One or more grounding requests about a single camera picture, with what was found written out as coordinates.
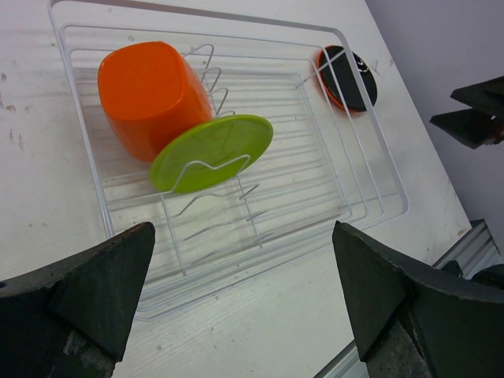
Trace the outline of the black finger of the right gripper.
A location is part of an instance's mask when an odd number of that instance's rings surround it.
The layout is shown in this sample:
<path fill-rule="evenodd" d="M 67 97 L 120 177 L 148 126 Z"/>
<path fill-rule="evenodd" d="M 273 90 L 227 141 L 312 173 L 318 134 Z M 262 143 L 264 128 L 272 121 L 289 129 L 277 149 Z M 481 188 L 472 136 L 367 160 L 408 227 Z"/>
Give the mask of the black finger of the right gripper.
<path fill-rule="evenodd" d="M 503 116 L 503 77 L 461 87 L 452 92 L 452 99 L 483 113 Z"/>
<path fill-rule="evenodd" d="M 430 123 L 471 149 L 503 142 L 503 119 L 479 110 L 463 109 L 435 115 Z"/>

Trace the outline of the black plastic plate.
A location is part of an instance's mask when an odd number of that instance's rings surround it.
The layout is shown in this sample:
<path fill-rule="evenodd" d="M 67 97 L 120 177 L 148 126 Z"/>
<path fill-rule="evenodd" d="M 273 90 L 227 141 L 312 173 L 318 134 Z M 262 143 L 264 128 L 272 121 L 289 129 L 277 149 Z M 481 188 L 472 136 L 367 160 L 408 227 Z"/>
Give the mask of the black plastic plate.
<path fill-rule="evenodd" d="M 365 85 L 372 105 L 377 101 L 377 85 L 369 67 L 356 54 L 354 60 Z M 320 69 L 321 81 L 330 100 L 340 109 L 344 109 L 343 100 L 351 113 L 366 112 L 366 106 L 350 68 L 347 55 L 342 46 L 326 46 L 317 56 L 317 67 Z"/>

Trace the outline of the orange plastic plate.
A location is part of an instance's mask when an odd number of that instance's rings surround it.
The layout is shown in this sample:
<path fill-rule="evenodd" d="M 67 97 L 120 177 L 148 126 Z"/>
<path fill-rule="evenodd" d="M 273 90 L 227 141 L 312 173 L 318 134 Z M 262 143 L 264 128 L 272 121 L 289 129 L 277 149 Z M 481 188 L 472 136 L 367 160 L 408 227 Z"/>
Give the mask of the orange plastic plate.
<path fill-rule="evenodd" d="M 344 109 L 340 96 L 343 94 L 346 107 L 351 113 L 366 111 L 365 103 L 342 46 L 330 45 L 325 47 L 325 52 L 320 51 L 317 56 L 317 67 L 320 69 L 323 88 L 335 105 Z"/>

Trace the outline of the green plastic plate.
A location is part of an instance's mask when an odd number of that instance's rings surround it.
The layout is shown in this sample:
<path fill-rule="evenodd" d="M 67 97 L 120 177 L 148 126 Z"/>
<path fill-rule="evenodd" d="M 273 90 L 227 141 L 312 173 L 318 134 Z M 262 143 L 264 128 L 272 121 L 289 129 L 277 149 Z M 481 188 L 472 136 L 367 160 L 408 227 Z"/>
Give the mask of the green plastic plate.
<path fill-rule="evenodd" d="M 185 194 L 235 176 L 269 148 L 274 136 L 264 117 L 219 117 L 176 137 L 154 159 L 150 182 L 161 192 Z"/>

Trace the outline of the orange plastic cup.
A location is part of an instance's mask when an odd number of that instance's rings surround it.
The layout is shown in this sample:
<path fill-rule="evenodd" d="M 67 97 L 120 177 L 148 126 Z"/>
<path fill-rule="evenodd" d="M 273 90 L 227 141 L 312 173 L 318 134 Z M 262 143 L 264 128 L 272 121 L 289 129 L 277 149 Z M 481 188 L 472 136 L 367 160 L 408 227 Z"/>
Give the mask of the orange plastic cup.
<path fill-rule="evenodd" d="M 140 161 L 153 161 L 177 136 L 212 119 L 200 79 L 164 42 L 108 54 L 98 69 L 98 93 L 115 136 Z"/>

